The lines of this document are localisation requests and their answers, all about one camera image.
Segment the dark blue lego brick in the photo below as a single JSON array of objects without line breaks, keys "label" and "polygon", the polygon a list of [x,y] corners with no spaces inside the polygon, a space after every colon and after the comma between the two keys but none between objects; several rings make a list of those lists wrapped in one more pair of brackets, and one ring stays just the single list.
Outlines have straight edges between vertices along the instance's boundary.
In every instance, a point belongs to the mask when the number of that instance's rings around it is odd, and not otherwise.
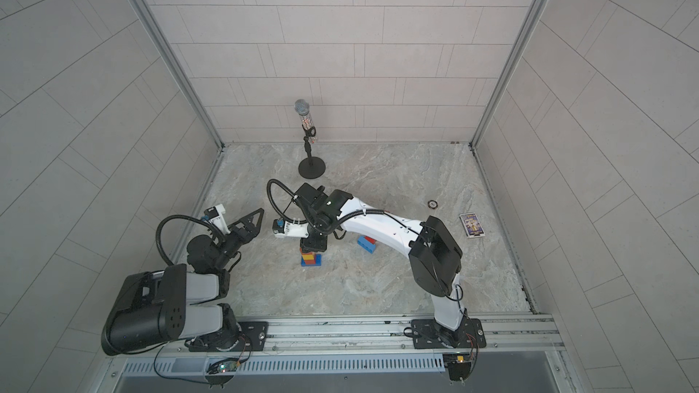
[{"label": "dark blue lego brick", "polygon": [[322,254],[302,253],[300,265],[302,267],[319,267],[322,264]]}]

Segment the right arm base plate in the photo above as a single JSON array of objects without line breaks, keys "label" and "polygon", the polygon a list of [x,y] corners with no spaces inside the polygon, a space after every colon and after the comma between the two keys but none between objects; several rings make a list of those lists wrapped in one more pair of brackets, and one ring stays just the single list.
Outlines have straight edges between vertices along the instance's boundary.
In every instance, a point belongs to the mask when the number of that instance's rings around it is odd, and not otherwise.
[{"label": "right arm base plate", "polygon": [[487,347],[482,322],[477,318],[463,318],[455,330],[447,329],[434,319],[414,319],[403,330],[411,338],[415,349],[484,349]]}]

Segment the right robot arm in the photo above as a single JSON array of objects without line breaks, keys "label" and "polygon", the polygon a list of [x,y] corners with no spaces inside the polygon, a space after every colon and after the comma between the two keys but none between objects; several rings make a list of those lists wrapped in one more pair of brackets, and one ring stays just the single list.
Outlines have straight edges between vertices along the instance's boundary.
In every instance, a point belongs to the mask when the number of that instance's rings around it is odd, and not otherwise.
[{"label": "right robot arm", "polygon": [[334,190],[327,195],[321,187],[307,183],[291,198],[302,212],[300,223],[308,232],[300,239],[302,253],[325,252],[329,236],[338,229],[372,238],[409,260],[415,282],[433,298],[437,325],[449,331],[462,325],[464,314],[457,289],[462,250],[442,220],[434,216],[425,221],[397,217],[348,192]]}]

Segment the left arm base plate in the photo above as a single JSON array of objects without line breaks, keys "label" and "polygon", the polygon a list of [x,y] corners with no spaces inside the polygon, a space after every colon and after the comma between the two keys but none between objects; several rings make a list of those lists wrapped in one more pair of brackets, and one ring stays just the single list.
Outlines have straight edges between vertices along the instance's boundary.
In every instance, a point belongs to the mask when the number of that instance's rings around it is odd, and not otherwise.
[{"label": "left arm base plate", "polygon": [[258,352],[265,347],[268,331],[266,321],[243,321],[236,330],[222,329],[190,338],[185,346],[190,352]]}]

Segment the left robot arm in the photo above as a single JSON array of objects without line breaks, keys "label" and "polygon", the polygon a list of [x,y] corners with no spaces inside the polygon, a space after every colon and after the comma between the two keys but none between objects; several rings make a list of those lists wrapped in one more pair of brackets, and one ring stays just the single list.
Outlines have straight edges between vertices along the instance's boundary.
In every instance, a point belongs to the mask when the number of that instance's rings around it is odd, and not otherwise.
[{"label": "left robot arm", "polygon": [[[261,231],[263,209],[228,224],[216,205],[202,218],[171,215],[156,229],[155,243],[167,267],[128,276],[101,333],[109,356],[145,353],[181,340],[191,352],[261,351],[268,323],[239,322],[229,294],[231,271],[240,262],[240,248]],[[187,261],[174,263],[162,245],[167,223],[182,219],[205,229],[187,244]]]}]

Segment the light blue lego brick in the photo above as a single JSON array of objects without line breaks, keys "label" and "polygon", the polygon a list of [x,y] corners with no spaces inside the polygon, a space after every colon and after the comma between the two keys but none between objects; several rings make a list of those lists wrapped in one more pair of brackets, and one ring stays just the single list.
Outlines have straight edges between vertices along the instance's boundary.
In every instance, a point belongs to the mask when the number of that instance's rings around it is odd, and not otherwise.
[{"label": "light blue lego brick", "polygon": [[357,242],[358,242],[358,245],[360,247],[362,247],[364,250],[366,250],[367,252],[369,252],[371,254],[373,254],[376,250],[377,242],[376,242],[376,244],[371,244],[371,243],[367,242],[367,240],[364,238],[364,236],[359,237]]}]

